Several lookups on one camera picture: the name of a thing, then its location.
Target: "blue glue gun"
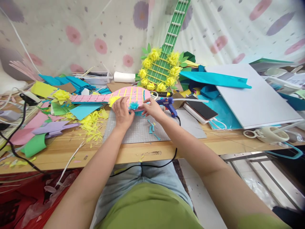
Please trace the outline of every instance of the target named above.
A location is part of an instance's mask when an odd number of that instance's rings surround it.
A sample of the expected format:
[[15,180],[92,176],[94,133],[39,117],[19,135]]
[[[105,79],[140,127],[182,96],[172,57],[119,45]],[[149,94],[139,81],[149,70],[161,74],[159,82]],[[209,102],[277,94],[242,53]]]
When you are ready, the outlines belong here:
[[173,98],[172,97],[157,100],[156,102],[159,105],[165,106],[171,112],[173,118],[177,116],[177,111],[173,107]]

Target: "white foam board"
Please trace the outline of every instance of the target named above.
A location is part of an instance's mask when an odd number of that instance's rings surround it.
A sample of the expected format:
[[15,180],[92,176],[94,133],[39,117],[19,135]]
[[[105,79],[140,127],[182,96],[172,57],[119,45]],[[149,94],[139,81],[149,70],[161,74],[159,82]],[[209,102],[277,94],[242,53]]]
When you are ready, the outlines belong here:
[[303,120],[249,64],[210,66],[205,70],[248,79],[251,89],[216,86],[244,129]]

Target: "left hand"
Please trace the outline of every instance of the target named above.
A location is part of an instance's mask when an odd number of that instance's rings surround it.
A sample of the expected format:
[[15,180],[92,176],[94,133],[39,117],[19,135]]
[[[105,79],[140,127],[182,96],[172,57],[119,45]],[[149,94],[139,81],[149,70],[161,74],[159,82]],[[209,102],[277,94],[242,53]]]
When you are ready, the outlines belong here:
[[134,111],[131,110],[130,114],[127,108],[127,100],[129,97],[121,97],[116,100],[112,106],[112,110],[115,113],[116,118],[116,127],[120,127],[120,129],[127,129],[131,126],[133,118],[134,118]]

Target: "white paper roll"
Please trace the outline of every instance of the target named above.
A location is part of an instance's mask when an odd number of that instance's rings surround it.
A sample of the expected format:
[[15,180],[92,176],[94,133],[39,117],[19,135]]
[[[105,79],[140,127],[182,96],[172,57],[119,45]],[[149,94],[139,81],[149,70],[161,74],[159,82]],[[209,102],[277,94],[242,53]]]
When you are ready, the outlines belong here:
[[115,72],[114,73],[114,81],[115,82],[122,82],[122,83],[135,83],[136,75],[133,73],[121,73]]

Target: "tiled floor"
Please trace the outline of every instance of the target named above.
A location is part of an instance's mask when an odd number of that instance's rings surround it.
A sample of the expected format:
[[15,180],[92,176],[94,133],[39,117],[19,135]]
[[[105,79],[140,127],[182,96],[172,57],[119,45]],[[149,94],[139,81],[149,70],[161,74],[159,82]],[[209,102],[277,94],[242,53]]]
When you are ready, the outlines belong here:
[[[248,154],[222,155],[221,157],[222,159],[229,159],[245,155]],[[198,174],[185,159],[179,159],[179,163],[198,219],[203,228],[227,228]],[[267,206],[269,206],[270,209],[276,205],[296,209],[296,207],[281,192],[281,190],[276,186],[276,184],[257,162],[252,162],[251,165],[249,165],[248,160],[239,160],[233,161],[233,164],[243,179],[249,179],[248,181],[251,181],[251,184],[258,185],[260,187],[260,191],[262,190],[266,193],[266,197],[263,199],[263,201]],[[276,168],[271,161],[265,161],[262,162],[262,164],[267,168],[267,170],[269,170],[272,176],[275,177],[278,183],[282,187],[285,187],[285,191],[292,200],[297,202],[298,206],[303,206],[305,204],[305,197],[292,185],[292,183]]]

